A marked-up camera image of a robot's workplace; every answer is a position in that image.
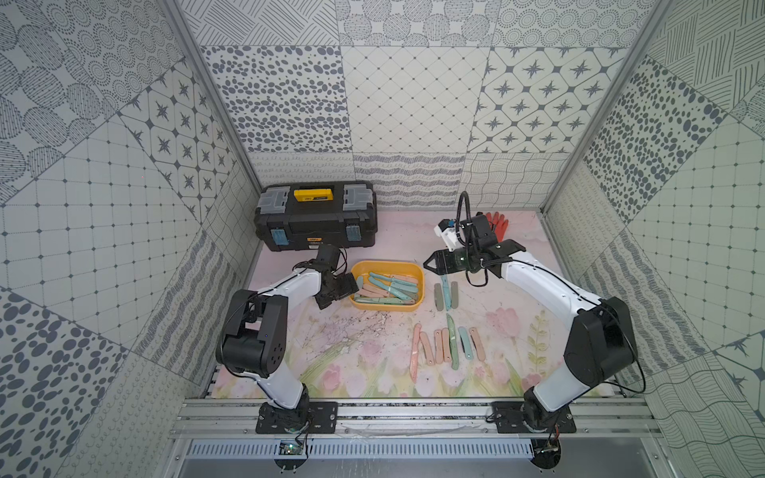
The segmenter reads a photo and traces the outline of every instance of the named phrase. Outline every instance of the black toolbox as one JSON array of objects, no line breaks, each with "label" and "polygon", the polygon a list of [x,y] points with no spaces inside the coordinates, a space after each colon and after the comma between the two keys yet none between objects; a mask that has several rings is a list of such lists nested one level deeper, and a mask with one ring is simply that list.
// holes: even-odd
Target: black toolbox
[{"label": "black toolbox", "polygon": [[[296,190],[330,189],[331,200],[298,201]],[[255,229],[272,251],[370,247],[377,232],[377,199],[368,181],[269,186],[255,209]]]}]

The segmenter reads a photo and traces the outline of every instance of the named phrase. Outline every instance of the toolbox latch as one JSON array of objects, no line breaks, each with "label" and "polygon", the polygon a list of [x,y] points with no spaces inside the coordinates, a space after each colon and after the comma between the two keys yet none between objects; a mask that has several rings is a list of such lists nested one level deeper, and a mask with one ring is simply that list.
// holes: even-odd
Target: toolbox latch
[{"label": "toolbox latch", "polygon": [[345,235],[349,241],[360,241],[361,228],[358,226],[345,226]]},{"label": "toolbox latch", "polygon": [[271,237],[277,246],[288,246],[287,234],[283,229],[271,229]]}]

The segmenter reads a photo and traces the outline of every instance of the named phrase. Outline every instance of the yellow tray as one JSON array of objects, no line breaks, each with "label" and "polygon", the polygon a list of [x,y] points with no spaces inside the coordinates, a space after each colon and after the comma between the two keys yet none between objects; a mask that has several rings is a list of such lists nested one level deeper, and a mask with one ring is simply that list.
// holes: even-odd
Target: yellow tray
[{"label": "yellow tray", "polygon": [[359,304],[351,296],[349,299],[354,307],[365,311],[412,312],[422,304],[422,299],[425,298],[425,271],[419,265],[412,262],[361,261],[350,270],[354,278],[358,278],[361,275],[364,276],[364,282],[369,282],[370,272],[383,275],[400,274],[416,279],[417,287],[419,288],[417,301],[413,305]]}]

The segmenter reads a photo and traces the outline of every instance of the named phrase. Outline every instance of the table surface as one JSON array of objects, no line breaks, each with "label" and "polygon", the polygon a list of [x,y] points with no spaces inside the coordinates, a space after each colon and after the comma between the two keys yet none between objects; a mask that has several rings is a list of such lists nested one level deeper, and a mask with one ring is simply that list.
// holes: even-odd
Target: table surface
[{"label": "table surface", "polygon": [[[542,224],[532,211],[504,212],[509,220],[506,239],[524,245],[542,264],[560,268]],[[348,249],[348,270],[360,260],[396,260],[422,266],[433,251],[444,248],[433,227],[445,212],[381,212],[376,244]],[[297,262],[314,251],[272,252],[264,247],[250,289],[283,279]],[[409,313],[362,311],[349,299],[319,311],[305,301],[290,314],[285,361],[308,386],[313,398],[493,397],[517,396],[537,384],[562,363],[568,333],[562,322],[517,286],[490,274],[489,284],[471,287],[463,272],[449,276],[459,287],[459,307],[449,311],[456,327],[476,327],[486,361],[467,360],[460,351],[459,369],[442,363],[428,366],[422,348],[417,382],[409,375],[412,333],[417,323],[430,337],[446,327],[446,311],[438,312],[433,286],[441,279],[425,271],[425,299]],[[471,277],[481,283],[483,275]],[[600,385],[591,395],[612,395]],[[264,398],[250,379],[222,370],[212,398]]]}]

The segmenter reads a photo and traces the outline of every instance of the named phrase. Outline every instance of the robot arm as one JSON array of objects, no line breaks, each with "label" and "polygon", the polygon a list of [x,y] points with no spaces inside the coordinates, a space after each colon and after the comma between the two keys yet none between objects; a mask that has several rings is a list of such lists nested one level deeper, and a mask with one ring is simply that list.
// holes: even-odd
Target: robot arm
[{"label": "robot arm", "polygon": [[[296,424],[304,423],[308,392],[283,363],[287,347],[287,316],[308,298],[320,309],[358,291],[350,273],[335,275],[340,250],[322,245],[316,259],[297,264],[276,284],[258,291],[237,291],[231,298],[216,359],[233,375],[255,380],[272,407],[295,411]],[[259,323],[258,330],[245,327]]]},{"label": "robot arm", "polygon": [[534,430],[555,425],[558,411],[637,360],[630,311],[618,298],[604,300],[549,271],[526,248],[508,239],[498,243],[485,216],[436,226],[447,249],[434,252],[424,267],[439,275],[481,269],[519,286],[547,307],[569,330],[564,363],[524,395],[524,422]]}]

